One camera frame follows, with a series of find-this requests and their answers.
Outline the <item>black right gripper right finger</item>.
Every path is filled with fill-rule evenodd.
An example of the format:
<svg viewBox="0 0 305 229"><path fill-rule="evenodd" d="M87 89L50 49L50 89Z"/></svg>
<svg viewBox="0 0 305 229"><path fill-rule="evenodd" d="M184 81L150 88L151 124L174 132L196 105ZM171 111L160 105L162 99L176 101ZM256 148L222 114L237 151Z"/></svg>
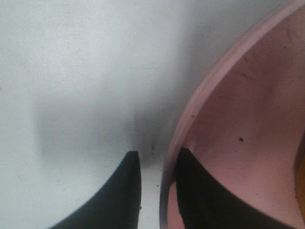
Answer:
<svg viewBox="0 0 305 229"><path fill-rule="evenodd" d="M176 162L179 212L187 229L302 229L293 159L283 152L182 148Z"/></svg>

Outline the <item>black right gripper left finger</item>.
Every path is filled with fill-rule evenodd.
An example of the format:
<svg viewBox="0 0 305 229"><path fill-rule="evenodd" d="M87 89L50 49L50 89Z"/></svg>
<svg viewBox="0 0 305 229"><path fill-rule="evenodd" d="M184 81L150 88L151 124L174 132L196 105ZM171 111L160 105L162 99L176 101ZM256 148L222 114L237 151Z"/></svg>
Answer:
<svg viewBox="0 0 305 229"><path fill-rule="evenodd" d="M141 205L137 151L128 152L102 188L55 229L136 229Z"/></svg>

